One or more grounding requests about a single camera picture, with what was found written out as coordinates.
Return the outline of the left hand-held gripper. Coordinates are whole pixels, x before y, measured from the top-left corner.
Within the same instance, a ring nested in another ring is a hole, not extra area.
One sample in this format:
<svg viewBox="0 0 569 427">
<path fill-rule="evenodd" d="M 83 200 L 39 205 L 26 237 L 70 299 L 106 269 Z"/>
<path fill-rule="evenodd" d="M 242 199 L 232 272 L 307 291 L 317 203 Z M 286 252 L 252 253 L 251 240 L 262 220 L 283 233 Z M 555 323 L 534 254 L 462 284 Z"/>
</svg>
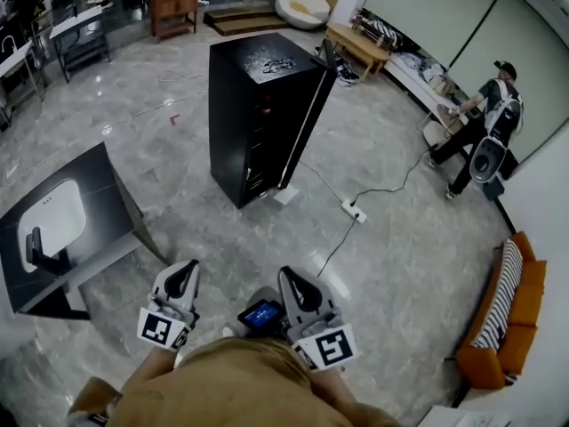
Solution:
<svg viewBox="0 0 569 427">
<path fill-rule="evenodd" d="M 140 309 L 137 337 L 165 350 L 180 350 L 200 319 L 195 301 L 200 283 L 198 260 L 172 264 L 156 277 L 148 305 Z"/>
</svg>

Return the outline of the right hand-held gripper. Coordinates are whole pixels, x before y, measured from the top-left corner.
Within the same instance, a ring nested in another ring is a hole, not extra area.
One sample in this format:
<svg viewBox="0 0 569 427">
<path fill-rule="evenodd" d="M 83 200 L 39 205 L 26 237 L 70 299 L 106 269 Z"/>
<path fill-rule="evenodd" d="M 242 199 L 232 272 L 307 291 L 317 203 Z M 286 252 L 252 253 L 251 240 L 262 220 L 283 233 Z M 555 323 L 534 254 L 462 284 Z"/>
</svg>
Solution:
<svg viewBox="0 0 569 427">
<path fill-rule="evenodd" d="M 277 281 L 291 325 L 286 332 L 287 338 L 312 373 L 341 367 L 358 357 L 352 325 L 343 320 L 338 307 L 302 323 L 302 312 L 333 307 L 330 289 L 324 282 L 289 266 L 279 270 Z"/>
</svg>

